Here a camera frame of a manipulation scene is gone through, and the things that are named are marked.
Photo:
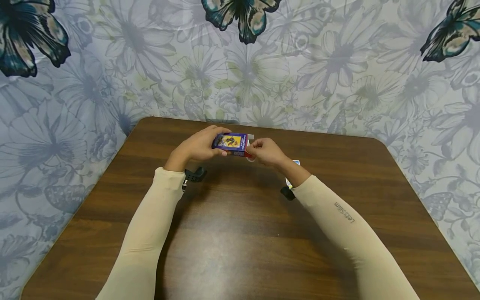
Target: hand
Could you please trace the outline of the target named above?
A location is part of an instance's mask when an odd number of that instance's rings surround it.
[[[291,162],[291,159],[270,138],[255,140],[246,150],[268,167],[279,168],[285,162]]]
[[[212,143],[218,134],[230,132],[230,129],[215,125],[200,130],[172,151],[163,169],[183,172],[190,159],[207,160],[214,156],[227,156],[227,153],[221,149],[212,149]]]
[[[247,147],[247,152],[256,156],[262,164],[277,169],[293,187],[298,187],[311,175],[309,171],[288,158],[272,139],[256,140]]]

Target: fabric backdrop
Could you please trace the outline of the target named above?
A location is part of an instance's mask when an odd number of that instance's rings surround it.
[[[477,1],[53,1],[0,3],[0,300],[146,116],[378,139],[480,288]]]

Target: person's left hand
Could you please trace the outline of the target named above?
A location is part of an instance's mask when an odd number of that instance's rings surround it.
[[[190,159],[207,160],[214,156],[227,156],[227,153],[221,149],[212,149],[212,143],[218,134],[230,132],[230,129],[215,125],[200,130],[173,150],[163,169],[183,172]]]

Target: wooden table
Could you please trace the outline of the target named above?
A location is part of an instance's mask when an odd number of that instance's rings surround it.
[[[140,121],[27,283],[23,300],[94,299],[154,170],[206,123]],[[374,228],[422,300],[480,294],[384,145],[370,138],[229,125],[271,137]],[[198,164],[190,163],[195,170]],[[180,200],[157,268],[156,299],[355,299],[345,257],[284,178],[241,157],[202,163]]]

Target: arm sleeve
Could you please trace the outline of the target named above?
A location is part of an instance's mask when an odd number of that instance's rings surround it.
[[[311,175],[292,191],[331,242],[352,260],[362,299],[419,299],[373,229],[323,182]]]
[[[152,186],[128,226],[120,253],[97,300],[150,300],[155,295],[156,266],[177,202],[183,172],[155,170]]]

